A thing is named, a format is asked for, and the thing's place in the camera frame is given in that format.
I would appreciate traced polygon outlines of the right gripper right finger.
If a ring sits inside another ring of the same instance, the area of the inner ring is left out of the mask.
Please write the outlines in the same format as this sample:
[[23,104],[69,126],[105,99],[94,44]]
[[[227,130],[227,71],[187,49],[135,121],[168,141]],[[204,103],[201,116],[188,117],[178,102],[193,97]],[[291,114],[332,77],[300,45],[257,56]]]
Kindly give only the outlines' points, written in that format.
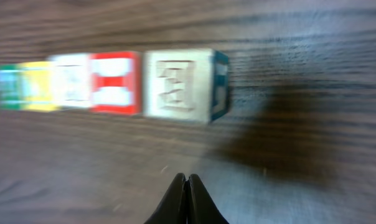
[[187,181],[187,222],[190,224],[228,224],[197,174]]

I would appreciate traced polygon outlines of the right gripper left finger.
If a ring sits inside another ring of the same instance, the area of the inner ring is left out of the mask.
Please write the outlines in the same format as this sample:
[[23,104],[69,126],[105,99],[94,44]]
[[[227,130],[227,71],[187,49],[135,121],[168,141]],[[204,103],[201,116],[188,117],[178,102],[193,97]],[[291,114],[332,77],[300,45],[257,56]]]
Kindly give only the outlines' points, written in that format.
[[186,177],[178,173],[145,224],[186,224]]

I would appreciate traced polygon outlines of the white block with blue side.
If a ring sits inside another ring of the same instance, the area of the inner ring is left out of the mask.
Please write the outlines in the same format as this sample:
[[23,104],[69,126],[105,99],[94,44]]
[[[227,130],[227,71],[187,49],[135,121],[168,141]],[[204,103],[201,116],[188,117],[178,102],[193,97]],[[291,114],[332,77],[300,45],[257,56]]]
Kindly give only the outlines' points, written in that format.
[[227,55],[209,48],[144,54],[146,117],[210,123],[228,113]]

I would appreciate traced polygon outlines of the red block letter I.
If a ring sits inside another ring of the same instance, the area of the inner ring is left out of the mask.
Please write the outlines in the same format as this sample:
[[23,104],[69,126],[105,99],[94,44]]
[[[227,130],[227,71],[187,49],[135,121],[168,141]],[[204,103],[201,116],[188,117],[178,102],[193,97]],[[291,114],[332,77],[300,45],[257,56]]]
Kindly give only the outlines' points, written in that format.
[[91,54],[92,111],[132,116],[142,111],[141,54]]

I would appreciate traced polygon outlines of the white block green side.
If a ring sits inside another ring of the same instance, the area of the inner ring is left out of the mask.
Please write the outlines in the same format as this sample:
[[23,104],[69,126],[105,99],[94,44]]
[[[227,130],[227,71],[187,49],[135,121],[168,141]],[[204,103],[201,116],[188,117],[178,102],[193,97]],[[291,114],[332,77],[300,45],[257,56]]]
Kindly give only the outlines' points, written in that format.
[[87,109],[92,106],[91,54],[58,54],[48,57],[54,101],[66,108]]

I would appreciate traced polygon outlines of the yellow block letter B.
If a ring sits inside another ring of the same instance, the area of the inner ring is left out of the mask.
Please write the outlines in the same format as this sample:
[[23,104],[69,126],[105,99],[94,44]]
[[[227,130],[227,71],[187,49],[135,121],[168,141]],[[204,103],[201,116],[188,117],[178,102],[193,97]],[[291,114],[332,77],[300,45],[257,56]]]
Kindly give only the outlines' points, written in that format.
[[17,66],[22,78],[22,109],[57,111],[59,106],[54,101],[50,62],[24,62]]

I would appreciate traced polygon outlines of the green letter block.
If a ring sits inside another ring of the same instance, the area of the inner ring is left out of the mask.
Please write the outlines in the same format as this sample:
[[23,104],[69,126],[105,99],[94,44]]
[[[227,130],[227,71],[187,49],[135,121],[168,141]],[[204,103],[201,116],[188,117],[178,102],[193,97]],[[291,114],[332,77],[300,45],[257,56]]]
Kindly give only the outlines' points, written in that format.
[[20,73],[16,64],[0,65],[0,109],[20,110]]

